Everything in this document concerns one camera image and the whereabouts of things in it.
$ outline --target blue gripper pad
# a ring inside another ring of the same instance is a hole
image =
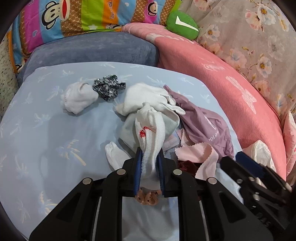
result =
[[[240,151],[235,157],[237,163],[247,169],[254,177],[259,177],[260,179],[264,177],[263,167],[260,166],[248,155]]]
[[[157,167],[158,167],[158,176],[159,176],[159,183],[160,183],[160,189],[162,194],[164,194],[165,190],[165,176],[163,174],[163,164],[160,157],[160,154],[157,155]]]
[[[135,196],[137,195],[140,188],[142,156],[143,156],[143,153],[142,153],[142,150],[140,150],[138,155],[138,160],[137,160],[136,171],[133,177],[133,193]]]

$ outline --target clothing pile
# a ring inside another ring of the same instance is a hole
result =
[[[77,82],[61,95],[63,109],[78,114],[99,97],[106,101],[126,88],[116,75],[96,79],[93,86]],[[217,113],[195,106],[186,97],[163,88],[137,83],[126,90],[124,101],[114,111],[126,120],[119,138],[134,152],[140,147],[143,156],[141,180],[136,200],[155,205],[161,193],[156,170],[160,150],[175,148],[178,167],[193,177],[206,180],[215,176],[218,159],[234,156],[229,128]],[[117,170],[130,156],[114,142],[105,146],[109,164]]]

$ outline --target dark red cloth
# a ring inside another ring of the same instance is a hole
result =
[[[193,163],[191,161],[178,161],[178,168],[190,173],[193,177],[202,163]]]

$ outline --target red embroidery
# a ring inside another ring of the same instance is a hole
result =
[[[145,132],[143,130],[140,131],[140,137],[141,138],[146,137],[146,134],[145,134]]]
[[[151,130],[149,127],[147,127],[147,126],[144,126],[144,128],[143,128],[144,130]]]

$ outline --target purple cloth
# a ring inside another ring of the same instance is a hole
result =
[[[176,104],[186,111],[185,115],[180,115],[180,119],[189,138],[194,143],[209,143],[216,150],[219,158],[234,157],[230,131],[220,115],[197,107],[186,97],[172,91],[166,85],[164,89],[176,100]]]

